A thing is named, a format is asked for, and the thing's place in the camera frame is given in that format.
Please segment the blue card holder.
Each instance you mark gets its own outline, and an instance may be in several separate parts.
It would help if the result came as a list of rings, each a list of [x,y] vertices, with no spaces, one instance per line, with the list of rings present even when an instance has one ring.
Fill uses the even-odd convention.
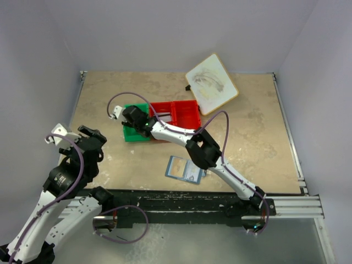
[[[170,156],[165,176],[175,180],[199,185],[207,170],[196,166],[192,160],[177,156]]]

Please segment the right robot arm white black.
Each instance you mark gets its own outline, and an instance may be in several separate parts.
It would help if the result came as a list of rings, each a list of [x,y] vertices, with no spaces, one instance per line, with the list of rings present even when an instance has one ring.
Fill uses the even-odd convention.
[[[169,125],[158,116],[149,117],[136,105],[127,108],[115,106],[113,116],[124,126],[132,127],[146,138],[154,138],[186,148],[193,163],[203,170],[212,171],[226,182],[245,201],[245,211],[250,215],[259,214],[270,207],[265,200],[265,192],[244,178],[224,157],[223,150],[205,130],[185,129]]]

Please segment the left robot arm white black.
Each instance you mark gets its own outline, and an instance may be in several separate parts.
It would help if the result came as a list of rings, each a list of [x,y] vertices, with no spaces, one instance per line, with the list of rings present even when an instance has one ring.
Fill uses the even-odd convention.
[[[105,188],[93,188],[66,219],[59,216],[99,173],[105,136],[97,129],[79,126],[78,133],[58,123],[45,138],[54,144],[63,159],[43,184],[39,200],[29,219],[10,242],[1,246],[1,261],[6,263],[52,263],[59,246],[84,220],[113,210],[113,195]]]

